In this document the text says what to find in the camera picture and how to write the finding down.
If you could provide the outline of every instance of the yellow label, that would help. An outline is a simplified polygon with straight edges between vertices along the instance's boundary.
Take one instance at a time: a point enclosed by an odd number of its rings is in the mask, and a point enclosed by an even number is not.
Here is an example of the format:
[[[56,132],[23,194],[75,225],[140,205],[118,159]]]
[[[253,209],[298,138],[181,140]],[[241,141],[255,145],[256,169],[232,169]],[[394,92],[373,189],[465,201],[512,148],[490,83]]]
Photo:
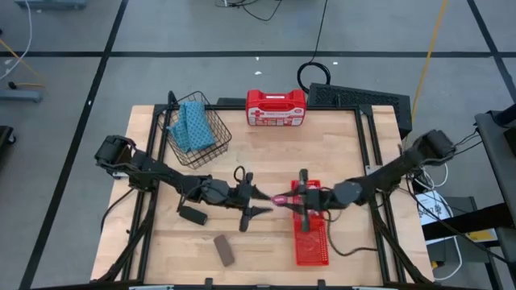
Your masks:
[[[475,242],[487,242],[496,240],[497,237],[493,234],[493,230],[479,230],[471,232],[467,236]]]

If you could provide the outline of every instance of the red plastic basket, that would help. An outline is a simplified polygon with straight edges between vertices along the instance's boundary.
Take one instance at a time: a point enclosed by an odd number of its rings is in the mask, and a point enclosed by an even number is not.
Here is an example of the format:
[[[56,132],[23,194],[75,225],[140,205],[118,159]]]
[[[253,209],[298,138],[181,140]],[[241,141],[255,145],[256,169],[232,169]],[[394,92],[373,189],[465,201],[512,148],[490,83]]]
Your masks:
[[[298,181],[292,180],[290,183],[292,189],[298,186]],[[320,188],[319,180],[309,180],[308,188]],[[294,204],[301,204],[299,196],[293,197]],[[296,264],[298,266],[327,266],[330,261],[328,259],[328,243],[326,238],[326,223],[321,214],[310,212],[310,231],[303,232],[302,216],[299,213],[293,213],[293,236],[296,247]]]

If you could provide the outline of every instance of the metal wire basket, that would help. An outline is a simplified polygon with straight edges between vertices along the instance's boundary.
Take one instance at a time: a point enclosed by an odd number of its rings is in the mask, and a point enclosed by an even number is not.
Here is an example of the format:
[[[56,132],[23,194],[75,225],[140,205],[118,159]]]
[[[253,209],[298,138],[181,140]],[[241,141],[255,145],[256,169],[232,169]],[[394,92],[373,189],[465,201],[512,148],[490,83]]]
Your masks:
[[[202,102],[204,104],[206,119],[208,120],[211,133],[215,141],[213,145],[201,150],[190,150],[186,153],[184,153],[177,146],[176,140],[172,134],[170,134],[169,130],[166,129],[166,127],[173,126],[177,122],[179,119],[179,106],[184,102]],[[192,169],[197,169],[227,151],[229,146],[228,143],[231,141],[232,137],[231,132],[227,129],[226,125],[223,123],[223,120],[218,116],[214,107],[208,102],[204,96],[204,93],[197,91],[189,94],[186,97],[182,97],[181,99],[176,100],[173,92],[170,91],[169,107],[167,110],[171,110],[170,123],[164,126],[163,122],[160,121],[159,127],[163,134],[167,135],[167,142],[174,151],[174,154],[176,155],[181,165]]]

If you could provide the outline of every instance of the red case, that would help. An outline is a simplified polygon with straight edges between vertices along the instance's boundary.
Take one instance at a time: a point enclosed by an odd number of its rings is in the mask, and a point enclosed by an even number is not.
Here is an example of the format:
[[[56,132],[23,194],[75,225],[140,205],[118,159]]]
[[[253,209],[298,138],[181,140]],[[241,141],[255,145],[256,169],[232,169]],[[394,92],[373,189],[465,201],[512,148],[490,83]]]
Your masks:
[[[292,180],[290,186],[295,189],[298,186],[298,181]],[[319,180],[308,180],[308,187],[312,186],[319,189],[321,182]],[[293,197],[293,203],[301,204],[301,198],[299,196]],[[327,266],[330,260],[328,259],[326,221],[324,221],[324,218],[319,213],[309,213],[309,232],[302,232],[301,230],[301,214],[294,212],[292,218],[296,264],[298,266]]]
[[[305,92],[262,93],[248,91],[245,112],[250,126],[299,126],[306,112]]]

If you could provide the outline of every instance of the white cable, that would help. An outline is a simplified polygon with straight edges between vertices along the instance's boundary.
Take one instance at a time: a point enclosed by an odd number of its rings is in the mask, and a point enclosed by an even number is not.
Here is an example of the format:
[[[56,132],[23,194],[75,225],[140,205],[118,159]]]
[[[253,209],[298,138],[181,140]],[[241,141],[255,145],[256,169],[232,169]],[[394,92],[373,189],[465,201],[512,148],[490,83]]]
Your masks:
[[[453,218],[453,212],[452,212],[452,208],[450,208],[450,205],[446,202],[446,200],[444,200],[443,197],[440,196],[440,194],[438,193],[434,193],[434,194],[437,194],[439,196],[439,199],[441,200],[441,202],[447,207],[448,209],[448,212],[450,213],[450,217]],[[454,276],[459,270],[460,268],[462,267],[462,255],[460,254],[460,250],[459,250],[459,243],[457,242],[457,237],[453,237],[453,241],[455,242],[455,248],[457,249],[457,254],[459,256],[459,266],[457,266],[457,268],[455,270],[453,270],[452,273],[450,273],[450,275],[447,275],[446,277],[442,277],[442,278],[437,278],[437,277],[434,277],[434,280],[435,281],[444,281],[444,280],[447,280],[447,279],[450,279],[452,276]]]
[[[424,167],[422,168],[422,173],[430,184],[424,184],[423,182],[419,181],[417,178],[414,178],[414,180],[419,185],[424,187],[425,189],[432,191],[435,188],[443,186],[446,183],[446,181],[448,180],[448,165],[446,163],[444,164],[444,170],[445,170],[444,179],[443,179],[443,182],[441,182],[440,184],[435,184],[434,180],[432,179],[432,176],[430,175],[430,173],[427,172],[427,170]]]
[[[12,72],[12,70],[16,68],[16,66],[19,64],[19,62],[22,60],[22,58],[27,54],[27,52],[29,51],[29,48],[31,47],[31,42],[32,42],[32,15],[31,15],[31,7],[29,6],[28,0],[25,0],[25,5],[27,5],[27,13],[28,13],[28,16],[29,16],[29,42],[27,43],[27,49],[25,49],[25,52],[18,58],[18,60],[16,60],[15,64],[12,67],[8,68],[6,70],[6,73],[4,73],[3,76],[0,77],[0,81],[4,77],[7,77],[7,75],[9,75],[9,73]]]
[[[446,183],[446,181],[448,180],[448,164],[444,164],[444,170],[445,170],[445,173],[444,173],[443,182],[441,182],[440,184],[436,184],[435,187],[443,186]]]

